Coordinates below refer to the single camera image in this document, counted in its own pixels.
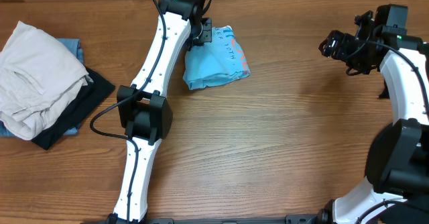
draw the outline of pile of clothes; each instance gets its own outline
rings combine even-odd
[[[84,66],[79,40],[56,39],[19,22],[0,52],[0,136],[47,150],[115,89]]]

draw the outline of white cloth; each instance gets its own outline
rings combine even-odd
[[[17,137],[33,139],[55,123],[87,75],[61,42],[19,22],[0,52],[0,121]]]

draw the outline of white towel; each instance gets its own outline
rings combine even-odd
[[[55,123],[87,75],[57,39],[19,22],[0,52],[0,121],[17,137],[33,139]]]

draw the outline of folded garment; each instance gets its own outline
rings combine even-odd
[[[67,49],[80,61],[80,63],[84,64],[83,50],[80,47],[79,39],[58,38],[57,40],[64,44],[64,46],[67,47]],[[76,127],[71,127],[64,133],[64,135],[76,135],[79,128],[80,124],[78,124]],[[6,129],[2,122],[0,122],[0,137],[15,137],[13,133]]]
[[[89,68],[87,70],[93,82],[82,87],[76,99],[67,106],[55,124],[43,130],[32,140],[33,143],[45,150],[49,149],[67,129],[82,123],[115,90],[115,86],[100,74]]]
[[[0,121],[31,140],[55,123],[88,80],[67,47],[19,22],[0,53]]]
[[[217,87],[250,76],[250,69],[231,26],[212,29],[212,42],[185,56],[184,81],[190,90]]]

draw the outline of light blue cloth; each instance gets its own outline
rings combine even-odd
[[[78,60],[84,64],[83,61],[83,50],[80,48],[80,40],[78,39],[57,39],[59,42],[63,43],[69,50],[74,54]],[[76,127],[72,127],[71,129],[67,130],[64,135],[76,135],[78,134],[78,130],[80,128],[80,124]],[[0,137],[15,137],[9,130],[6,129],[3,122],[0,121]]]
[[[190,90],[217,87],[250,76],[243,49],[231,26],[214,27],[212,42],[194,46],[185,56],[183,76]]]

